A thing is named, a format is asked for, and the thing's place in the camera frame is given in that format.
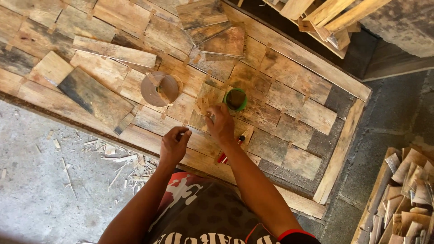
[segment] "wooden workbench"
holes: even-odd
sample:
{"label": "wooden workbench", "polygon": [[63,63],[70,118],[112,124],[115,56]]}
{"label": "wooden workbench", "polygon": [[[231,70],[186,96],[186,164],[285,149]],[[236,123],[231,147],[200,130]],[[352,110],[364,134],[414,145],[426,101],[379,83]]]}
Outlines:
{"label": "wooden workbench", "polygon": [[[217,103],[221,94],[232,87],[243,88],[249,103],[243,111],[232,113],[235,136],[254,130],[243,147],[259,166],[272,163],[297,175],[304,183],[319,182],[313,196],[303,194],[306,197],[293,192],[291,184],[279,182],[276,188],[292,209],[318,219],[323,217],[370,97],[368,87],[229,2],[224,3],[228,19],[246,26],[247,56],[243,60],[205,61],[181,29],[175,10],[188,0],[95,2],[0,2],[3,100],[157,159],[162,136],[173,126],[188,125],[193,135],[181,164],[236,185],[230,166],[216,163],[221,150],[207,134],[203,118],[193,106],[197,98],[213,94],[212,103]],[[154,53],[157,63],[148,69],[75,51],[71,46],[76,34]],[[51,50],[135,106],[135,119],[121,135],[46,81],[28,76]],[[140,84],[148,70],[166,71],[183,81],[183,93],[173,106],[156,108],[142,98]],[[333,101],[338,96],[333,87],[354,98],[349,112],[340,113],[329,106],[330,96],[333,94]],[[338,120],[343,126],[336,131],[333,128]],[[338,138],[337,143],[328,146],[328,151],[317,153],[309,149],[315,135]],[[291,179],[284,180],[303,187]]]}

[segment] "brown tape roll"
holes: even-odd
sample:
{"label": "brown tape roll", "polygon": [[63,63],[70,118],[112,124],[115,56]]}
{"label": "brown tape roll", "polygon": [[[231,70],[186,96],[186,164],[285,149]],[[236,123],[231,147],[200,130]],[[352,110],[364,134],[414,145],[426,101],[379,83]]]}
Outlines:
{"label": "brown tape roll", "polygon": [[[153,77],[158,82],[164,95],[168,98],[170,103],[173,103],[178,98],[178,83],[177,81],[166,72],[156,71],[152,72]],[[169,104],[162,98],[162,94],[158,93],[159,87],[154,85],[152,81],[146,76],[141,82],[141,95],[143,99],[155,107],[166,107]]]}

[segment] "green cup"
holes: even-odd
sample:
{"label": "green cup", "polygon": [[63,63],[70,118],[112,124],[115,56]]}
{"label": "green cup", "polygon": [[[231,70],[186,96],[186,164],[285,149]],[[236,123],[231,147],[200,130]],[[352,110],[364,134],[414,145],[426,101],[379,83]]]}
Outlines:
{"label": "green cup", "polygon": [[[231,91],[233,91],[233,90],[235,90],[235,91],[239,91],[239,92],[242,92],[242,93],[246,94],[246,92],[243,91],[243,89],[241,89],[241,88],[232,88],[230,91],[228,91],[228,92],[224,95],[223,102],[224,102],[226,105],[227,105],[226,97],[227,97],[227,95],[228,95]],[[246,107],[246,105],[247,105],[247,96],[246,96],[246,98],[244,99],[244,102],[241,104],[241,106],[240,106],[239,108],[237,108],[236,110],[234,110],[234,111],[241,111],[241,110],[243,110],[243,109]]]}

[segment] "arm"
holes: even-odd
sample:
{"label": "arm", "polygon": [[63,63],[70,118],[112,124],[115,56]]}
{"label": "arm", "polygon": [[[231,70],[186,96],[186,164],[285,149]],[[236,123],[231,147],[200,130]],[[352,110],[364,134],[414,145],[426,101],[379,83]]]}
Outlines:
{"label": "arm", "polygon": [[[184,135],[178,141],[177,136]],[[174,127],[161,141],[160,163],[145,186],[105,229],[99,244],[141,243],[155,218],[176,165],[185,156],[191,131]]]}
{"label": "arm", "polygon": [[221,103],[211,107],[210,112],[215,115],[215,122],[207,117],[207,126],[230,161],[235,181],[246,205],[276,237],[289,229],[302,230],[273,183],[234,140],[235,126],[227,106]]}

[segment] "hand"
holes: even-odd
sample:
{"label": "hand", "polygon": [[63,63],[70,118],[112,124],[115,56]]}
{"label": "hand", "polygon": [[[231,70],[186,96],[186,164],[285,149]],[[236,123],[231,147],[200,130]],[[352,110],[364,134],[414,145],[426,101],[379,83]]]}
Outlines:
{"label": "hand", "polygon": [[190,136],[187,127],[174,127],[165,134],[161,140],[160,165],[174,168],[184,158]]}
{"label": "hand", "polygon": [[210,107],[207,111],[215,115],[215,122],[205,117],[205,122],[207,123],[211,136],[217,141],[221,148],[225,145],[233,144],[235,142],[235,123],[233,122],[232,116],[229,114],[227,105],[218,103]]}

